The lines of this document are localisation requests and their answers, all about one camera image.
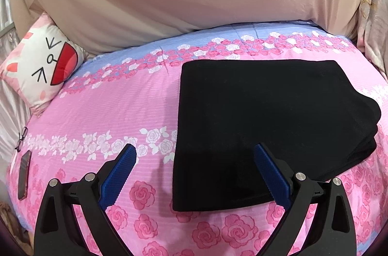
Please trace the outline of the black pant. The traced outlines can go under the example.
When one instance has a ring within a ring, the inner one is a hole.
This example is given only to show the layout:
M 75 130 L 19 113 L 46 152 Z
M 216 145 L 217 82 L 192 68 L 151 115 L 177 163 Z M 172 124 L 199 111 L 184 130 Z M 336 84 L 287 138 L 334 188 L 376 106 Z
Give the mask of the black pant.
M 332 60 L 198 60 L 183 65 L 172 203 L 217 211 L 272 201 L 253 158 L 264 144 L 327 181 L 375 149 L 381 109 Z

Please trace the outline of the floral silky blanket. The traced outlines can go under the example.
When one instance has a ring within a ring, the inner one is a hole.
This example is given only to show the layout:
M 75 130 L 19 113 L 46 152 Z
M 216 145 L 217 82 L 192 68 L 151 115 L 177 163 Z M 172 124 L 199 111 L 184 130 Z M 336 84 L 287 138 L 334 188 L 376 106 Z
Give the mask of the floral silky blanket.
M 387 78 L 387 0 L 361 0 L 357 48 Z

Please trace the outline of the silver satin curtain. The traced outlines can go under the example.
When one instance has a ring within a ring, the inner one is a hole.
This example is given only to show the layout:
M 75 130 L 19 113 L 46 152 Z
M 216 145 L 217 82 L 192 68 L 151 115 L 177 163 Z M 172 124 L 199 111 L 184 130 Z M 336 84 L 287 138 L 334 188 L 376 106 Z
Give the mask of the silver satin curtain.
M 1 63 L 16 48 L 20 39 L 11 15 L 10 0 L 1 0 Z M 1 79 L 1 162 L 10 163 L 19 134 L 31 112 L 19 95 Z

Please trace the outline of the black smartphone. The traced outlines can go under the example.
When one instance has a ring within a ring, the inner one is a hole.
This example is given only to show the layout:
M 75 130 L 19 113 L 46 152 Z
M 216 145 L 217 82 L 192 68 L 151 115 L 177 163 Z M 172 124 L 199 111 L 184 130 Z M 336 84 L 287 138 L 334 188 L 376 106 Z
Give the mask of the black smartphone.
M 28 150 L 21 158 L 18 176 L 18 200 L 26 198 L 28 193 L 28 176 L 32 152 Z

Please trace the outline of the pink rose bedsheet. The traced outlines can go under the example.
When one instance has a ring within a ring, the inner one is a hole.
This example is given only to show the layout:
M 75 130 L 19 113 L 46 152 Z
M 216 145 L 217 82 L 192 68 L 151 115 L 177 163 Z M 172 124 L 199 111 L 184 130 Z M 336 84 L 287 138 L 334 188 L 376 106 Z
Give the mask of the pink rose bedsheet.
M 18 198 L 21 153 L 8 191 L 24 228 L 35 228 L 52 178 L 68 183 L 96 172 L 126 145 L 136 166 L 106 211 L 136 255 L 255 255 L 283 208 L 265 203 L 218 213 L 172 210 L 178 88 L 187 60 L 335 60 L 353 87 L 387 112 L 387 83 L 346 38 L 308 22 L 228 25 L 128 48 L 87 61 L 40 117 L 29 121 L 28 193 Z

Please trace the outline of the cartoon cat face pillow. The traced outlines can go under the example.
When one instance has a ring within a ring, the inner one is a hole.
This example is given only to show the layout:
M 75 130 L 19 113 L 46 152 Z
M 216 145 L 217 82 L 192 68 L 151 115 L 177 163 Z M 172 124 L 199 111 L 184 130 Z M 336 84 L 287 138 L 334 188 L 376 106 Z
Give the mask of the cartoon cat face pillow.
M 44 12 L 1 64 L 1 79 L 40 115 L 86 57 Z

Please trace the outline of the eyeglasses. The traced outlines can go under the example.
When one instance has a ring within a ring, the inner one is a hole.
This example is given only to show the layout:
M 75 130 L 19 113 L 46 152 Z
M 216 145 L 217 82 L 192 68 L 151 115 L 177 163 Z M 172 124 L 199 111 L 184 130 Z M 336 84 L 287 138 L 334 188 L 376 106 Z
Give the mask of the eyeglasses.
M 24 143 L 24 139 L 26 138 L 27 134 L 28 134 L 28 128 L 26 126 L 24 126 L 22 131 L 19 132 L 19 134 L 18 134 L 18 142 L 17 142 L 16 147 L 15 147 L 15 150 L 17 152 L 21 151 L 21 147 Z

